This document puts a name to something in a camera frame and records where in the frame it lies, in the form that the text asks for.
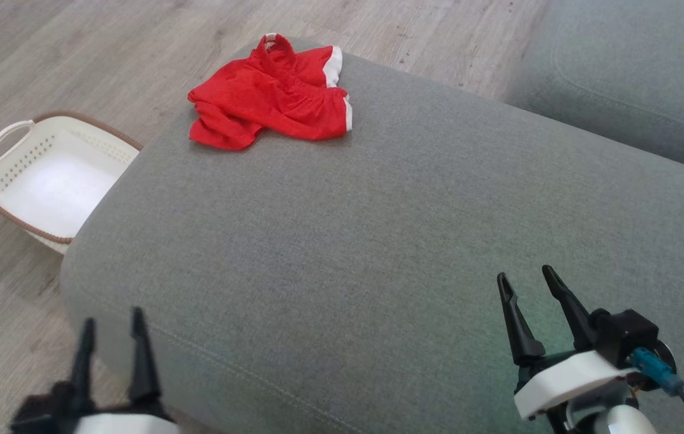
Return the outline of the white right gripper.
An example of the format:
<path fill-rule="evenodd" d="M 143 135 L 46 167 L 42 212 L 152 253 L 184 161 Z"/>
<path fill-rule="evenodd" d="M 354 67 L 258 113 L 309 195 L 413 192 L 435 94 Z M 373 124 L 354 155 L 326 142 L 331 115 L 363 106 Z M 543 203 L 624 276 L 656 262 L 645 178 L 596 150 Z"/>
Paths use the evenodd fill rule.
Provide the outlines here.
<path fill-rule="evenodd" d="M 589 312 L 553 267 L 543 265 L 542 273 L 561 305 L 576 351 L 593 349 L 596 331 Z M 530 366 L 545 357 L 545 347 L 532 335 L 504 272 L 497 283 L 513 363 Z M 637 433 L 638 409 L 627 404 L 632 397 L 628 379 L 637 373 L 636 368 L 615 368 L 596 351 L 580 353 L 535 374 L 513 402 L 522 420 L 546 417 L 554 433 Z"/>

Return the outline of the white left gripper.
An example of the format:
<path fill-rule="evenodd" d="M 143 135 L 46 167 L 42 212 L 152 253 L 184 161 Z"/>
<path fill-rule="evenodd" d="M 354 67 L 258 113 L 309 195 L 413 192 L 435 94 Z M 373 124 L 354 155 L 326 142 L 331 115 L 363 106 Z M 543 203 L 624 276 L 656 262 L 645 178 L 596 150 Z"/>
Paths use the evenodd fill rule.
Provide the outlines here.
<path fill-rule="evenodd" d="M 134 343 L 133 372 L 129 386 L 132 404 L 114 407 L 80 418 L 75 433 L 180 433 L 180 427 L 160 402 L 162 395 L 151 337 L 141 308 L 131 309 L 131 337 Z M 95 352 L 95 320 L 87 318 L 81 330 L 70 374 L 72 411 L 91 414 L 91 367 Z"/>

